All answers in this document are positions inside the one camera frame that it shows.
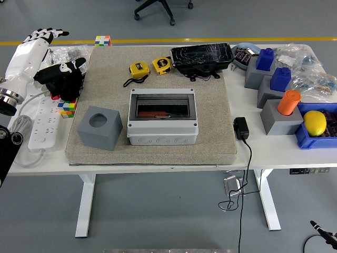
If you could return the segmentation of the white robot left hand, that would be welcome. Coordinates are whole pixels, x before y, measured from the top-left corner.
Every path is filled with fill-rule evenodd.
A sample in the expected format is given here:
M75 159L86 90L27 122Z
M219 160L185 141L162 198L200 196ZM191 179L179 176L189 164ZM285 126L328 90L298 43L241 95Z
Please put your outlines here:
M80 57L66 63L40 69L53 39L67 36L62 29L38 29L29 35L16 49L5 73L2 88L26 96L26 88L34 81L46 84L80 71L86 59Z

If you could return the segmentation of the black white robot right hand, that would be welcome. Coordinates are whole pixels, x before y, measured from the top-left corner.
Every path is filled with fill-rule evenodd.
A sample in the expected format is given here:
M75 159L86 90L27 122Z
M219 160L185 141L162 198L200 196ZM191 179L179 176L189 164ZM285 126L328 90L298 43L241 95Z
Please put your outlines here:
M325 242L331 245L332 248L336 250L336 233L325 231L313 220L310 221L310 224L324 238Z

